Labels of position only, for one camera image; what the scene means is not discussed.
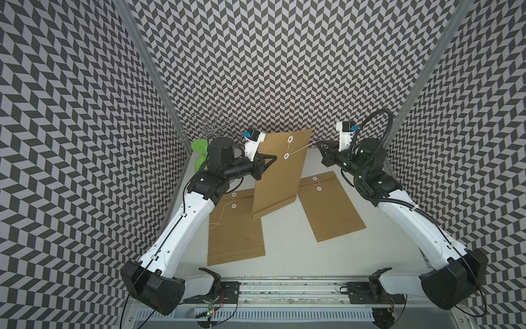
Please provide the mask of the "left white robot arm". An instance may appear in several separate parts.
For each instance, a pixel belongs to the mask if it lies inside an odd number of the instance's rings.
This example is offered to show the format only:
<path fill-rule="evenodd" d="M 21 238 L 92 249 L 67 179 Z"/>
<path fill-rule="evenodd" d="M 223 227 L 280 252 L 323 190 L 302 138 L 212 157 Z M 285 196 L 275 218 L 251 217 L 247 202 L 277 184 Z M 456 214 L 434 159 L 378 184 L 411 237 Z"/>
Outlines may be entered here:
<path fill-rule="evenodd" d="M 207 302 L 221 299 L 218 273 L 201 267 L 195 276 L 176 278 L 175 274 L 197 229 L 227 194 L 231 182 L 247 175 L 261 180 L 277 160 L 258 151 L 265 136 L 263 132 L 245 131 L 240 156 L 235 155 L 238 144 L 232 138 L 217 137 L 208 144 L 207 158 L 187 183 L 181 207 L 140 260 L 129 260 L 121 269 L 131 297 L 161 315 L 169 315 L 196 296 Z"/>

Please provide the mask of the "aluminium front rail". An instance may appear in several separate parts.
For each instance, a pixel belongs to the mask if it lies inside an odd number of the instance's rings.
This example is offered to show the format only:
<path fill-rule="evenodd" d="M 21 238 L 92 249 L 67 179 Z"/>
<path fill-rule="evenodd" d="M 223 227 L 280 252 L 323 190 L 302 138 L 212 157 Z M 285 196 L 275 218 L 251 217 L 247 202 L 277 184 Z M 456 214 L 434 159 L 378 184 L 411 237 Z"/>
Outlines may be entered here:
<path fill-rule="evenodd" d="M 401 281 L 401 286 L 386 288 L 381 285 L 379 278 L 366 277 L 342 277 L 342 278 L 220 278 L 209 274 L 193 276 L 187 280 L 176 279 L 168 282 L 166 287 L 160 287 L 159 291 L 153 293 L 146 292 L 141 296 L 138 294 L 139 287 L 131 296 L 141 301 L 143 304 L 156 309 L 161 314 L 172 312 L 177 306 L 184 304 L 183 299 L 199 293 L 207 294 L 212 288 L 212 284 L 220 281 L 241 282 L 241 290 L 237 299 L 251 302 L 268 301 L 269 303 L 278 302 L 302 302 L 320 303 L 330 302 L 337 297 L 346 296 L 341 291 L 345 288 L 346 282 L 376 282 L 388 294 L 401 294 L 408 296 L 429 298 L 424 290 L 409 281 Z"/>

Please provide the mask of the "brown file bag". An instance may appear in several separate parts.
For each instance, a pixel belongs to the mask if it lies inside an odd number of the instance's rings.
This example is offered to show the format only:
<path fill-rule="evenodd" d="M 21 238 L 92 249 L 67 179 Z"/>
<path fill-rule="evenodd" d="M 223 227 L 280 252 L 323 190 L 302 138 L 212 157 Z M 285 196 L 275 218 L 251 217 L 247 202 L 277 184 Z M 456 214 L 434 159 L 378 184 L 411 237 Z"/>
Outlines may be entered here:
<path fill-rule="evenodd" d="M 252 219 L 254 190 L 223 196 L 210 214 L 207 265 L 265 255 L 261 221 Z"/>
<path fill-rule="evenodd" d="M 274 155 L 277 160 L 256 182 L 252 219 L 292 204 L 299 190 L 312 130 L 268 133 L 258 148 L 262 154 Z"/>
<path fill-rule="evenodd" d="M 297 194 L 317 242 L 366 228 L 333 171 L 302 178 Z"/>

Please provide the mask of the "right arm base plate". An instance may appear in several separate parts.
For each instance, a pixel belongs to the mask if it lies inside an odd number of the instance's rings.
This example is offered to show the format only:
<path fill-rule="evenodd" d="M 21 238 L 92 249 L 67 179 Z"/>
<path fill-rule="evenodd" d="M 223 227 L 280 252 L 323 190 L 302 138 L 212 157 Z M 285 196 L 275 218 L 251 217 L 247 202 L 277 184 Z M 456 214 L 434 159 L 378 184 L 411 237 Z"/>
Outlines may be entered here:
<path fill-rule="evenodd" d="M 388 294 L 376 282 L 346 282 L 342 294 L 348 295 L 351 304 L 404 304 L 406 297 Z"/>

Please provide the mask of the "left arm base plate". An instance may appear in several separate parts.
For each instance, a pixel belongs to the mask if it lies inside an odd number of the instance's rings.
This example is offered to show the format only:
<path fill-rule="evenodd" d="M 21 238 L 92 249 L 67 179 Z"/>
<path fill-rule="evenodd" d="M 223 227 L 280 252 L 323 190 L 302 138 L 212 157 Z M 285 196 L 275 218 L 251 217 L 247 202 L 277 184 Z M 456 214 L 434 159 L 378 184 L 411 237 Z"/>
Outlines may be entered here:
<path fill-rule="evenodd" d="M 238 281 L 220 281 L 212 284 L 210 291 L 199 293 L 194 296 L 183 299 L 185 304 L 235 304 L 238 293 L 241 290 L 241 282 Z"/>

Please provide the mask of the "green plastic goblet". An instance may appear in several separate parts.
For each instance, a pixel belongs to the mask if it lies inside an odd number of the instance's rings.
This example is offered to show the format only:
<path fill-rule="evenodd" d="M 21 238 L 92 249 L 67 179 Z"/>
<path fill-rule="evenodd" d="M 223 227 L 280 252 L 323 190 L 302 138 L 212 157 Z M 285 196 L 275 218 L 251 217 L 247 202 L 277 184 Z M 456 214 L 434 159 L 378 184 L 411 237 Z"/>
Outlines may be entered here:
<path fill-rule="evenodd" d="M 194 165 L 195 171 L 198 172 L 208 157 L 208 140 L 207 139 L 197 139 L 193 141 L 191 148 L 193 152 L 198 153 L 198 157 L 195 160 L 195 165 Z"/>

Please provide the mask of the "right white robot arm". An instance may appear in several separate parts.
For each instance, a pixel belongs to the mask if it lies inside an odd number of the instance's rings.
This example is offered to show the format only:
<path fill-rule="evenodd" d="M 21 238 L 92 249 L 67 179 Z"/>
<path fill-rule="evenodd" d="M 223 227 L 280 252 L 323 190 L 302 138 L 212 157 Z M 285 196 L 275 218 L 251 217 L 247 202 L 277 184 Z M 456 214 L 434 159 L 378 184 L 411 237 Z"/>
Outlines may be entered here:
<path fill-rule="evenodd" d="M 482 249 L 469 250 L 456 241 L 415 204 L 401 184 L 384 171 L 386 151 L 376 138 L 361 142 L 356 153 L 335 141 L 319 141 L 322 164 L 337 166 L 353 177 L 353 187 L 391 217 L 423 252 L 431 267 L 423 271 L 395 271 L 391 267 L 370 276 L 371 296 L 426 297 L 450 310 L 482 290 L 488 257 Z"/>

